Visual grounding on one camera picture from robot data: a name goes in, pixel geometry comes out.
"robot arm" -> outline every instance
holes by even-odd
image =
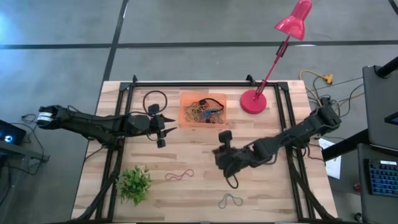
[[[158,105],[149,107],[149,111],[159,110]],[[173,119],[165,118],[162,114],[131,114],[121,116],[95,116],[71,111],[60,105],[41,106],[37,125],[42,129],[66,129],[79,133],[85,138],[95,138],[104,146],[118,145],[118,141],[125,137],[156,134],[158,147],[164,147],[167,133],[175,128],[166,129],[165,123]]]
[[[241,169],[257,167],[272,159],[280,147],[291,145],[303,148],[315,134],[324,135],[334,131],[340,126],[341,120],[333,111],[330,103],[312,111],[298,125],[287,129],[274,137],[266,137],[255,140],[242,149],[231,147],[231,131],[219,133],[220,142],[224,143],[213,151],[216,165],[223,170],[226,178],[231,177]]]

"keyboard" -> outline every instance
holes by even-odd
[[[366,159],[364,164],[370,194],[398,197],[398,161]]]

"wooden tabletop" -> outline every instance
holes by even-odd
[[[310,113],[304,83],[287,81],[296,122],[301,122]],[[97,115],[114,114],[120,82],[105,82],[99,99]],[[274,136],[281,132],[274,89],[267,87],[267,108],[260,114],[245,113],[239,105],[241,94],[248,88],[236,87],[157,87],[135,88],[131,111],[142,111],[143,96],[151,90],[161,90],[169,99],[163,114],[174,123],[166,128],[178,127],[178,108],[182,91],[203,91],[227,94],[227,125],[233,133],[232,146],[241,147],[257,138]],[[289,119],[282,93],[287,124]],[[146,105],[164,105],[161,95],[150,95]],[[165,138],[166,147],[158,149],[155,142],[146,136],[127,138],[124,147],[123,169],[133,169],[135,165],[150,170],[154,180],[147,194],[147,200],[134,207],[134,203],[121,204],[119,197],[114,210],[115,222],[294,222],[297,221],[292,186],[289,178],[285,149],[282,147],[277,162],[272,166],[245,168],[236,175],[239,188],[234,190],[226,183],[222,170],[215,165],[212,150],[218,148],[217,128],[178,128]],[[99,149],[97,142],[91,142],[87,154]],[[312,157],[322,158],[317,147],[311,147]],[[106,150],[90,157],[84,164],[80,184],[73,207],[72,218],[83,213],[98,193],[103,175]],[[333,216],[337,216],[328,177],[322,161],[304,158],[310,188],[320,203]],[[193,169],[193,177],[185,176],[182,181],[165,180],[166,173],[182,174]],[[241,197],[243,205],[236,206],[231,198],[225,209],[218,207],[224,194]],[[301,202],[307,216],[305,200],[300,191]],[[109,196],[104,201],[103,216],[108,211]]]

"artificial plant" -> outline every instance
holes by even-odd
[[[146,193],[152,180],[145,168],[142,171],[137,165],[135,169],[125,169],[116,180],[116,188],[120,191],[121,203],[124,200],[134,201],[134,206],[146,199]]]

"gray floor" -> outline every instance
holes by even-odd
[[[294,1],[130,0],[120,43],[281,41],[273,29]],[[122,0],[0,1],[1,44],[110,44]],[[398,17],[387,0],[313,0],[305,40],[397,40]],[[261,79],[277,47],[118,49],[110,80]],[[289,47],[271,80],[295,80],[299,71],[332,73],[334,82],[361,76],[365,65],[384,64],[398,45]],[[73,105],[94,113],[109,49],[0,50],[0,119],[18,122],[39,106]],[[305,82],[312,84],[313,75]],[[362,83],[356,80],[320,90],[341,100]],[[325,86],[319,80],[318,87]],[[342,113],[348,105],[342,107]],[[348,137],[367,127],[364,98],[330,136]],[[34,177],[26,176],[13,198],[5,223],[61,222],[70,218],[87,141],[67,131],[37,130],[51,155]],[[38,150],[37,143],[26,147]],[[342,180],[330,179],[340,218],[352,220],[360,198],[356,153],[343,156]]]

